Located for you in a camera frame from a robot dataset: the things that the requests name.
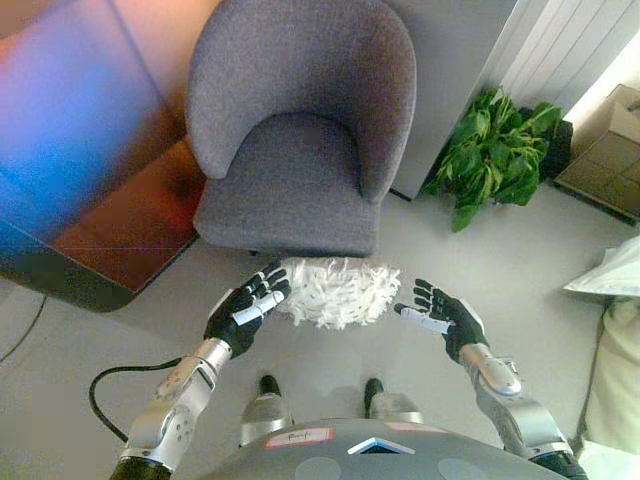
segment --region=wall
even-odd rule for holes
[[[500,83],[518,105],[566,113],[639,29],[640,0],[550,0]]]
[[[564,119],[573,123],[574,130],[597,110],[618,84],[640,91],[640,31],[631,39],[616,59],[587,90]]]
[[[516,0],[389,0],[416,50],[413,127],[393,189],[415,198],[456,121]]]

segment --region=chair backrest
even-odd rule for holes
[[[196,46],[187,126],[198,162],[224,178],[265,118],[311,112],[356,140],[360,189],[380,201],[406,145],[415,105],[413,45],[379,0],[223,0]]]

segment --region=label sticker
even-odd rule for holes
[[[422,423],[387,422],[385,425],[396,432],[449,433],[446,430],[423,425]]]
[[[314,427],[293,432],[281,433],[271,437],[265,444],[265,448],[293,447],[299,445],[312,445],[314,443],[328,442],[333,438],[333,427]]]

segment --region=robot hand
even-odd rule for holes
[[[245,353],[273,309],[291,293],[286,271],[279,262],[269,264],[241,287],[229,290],[209,315],[205,340],[219,338],[231,347],[232,357]]]
[[[460,363],[460,350],[467,344],[482,343],[489,346],[484,336],[484,325],[478,314],[463,299],[450,297],[441,289],[420,278],[413,289],[414,301],[420,309],[397,303],[394,310],[402,318],[442,333],[449,357]]]

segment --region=robotic arm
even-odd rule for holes
[[[209,315],[204,341],[156,390],[133,422],[111,480],[171,477],[187,451],[224,364],[253,344],[262,320],[291,292],[278,263],[229,290]]]
[[[489,349],[473,308],[421,279],[413,292],[420,308],[396,304],[395,311],[442,334],[447,354],[469,374],[476,403],[496,427],[505,450],[567,478],[586,480],[549,411],[524,391],[513,360],[496,358]]]

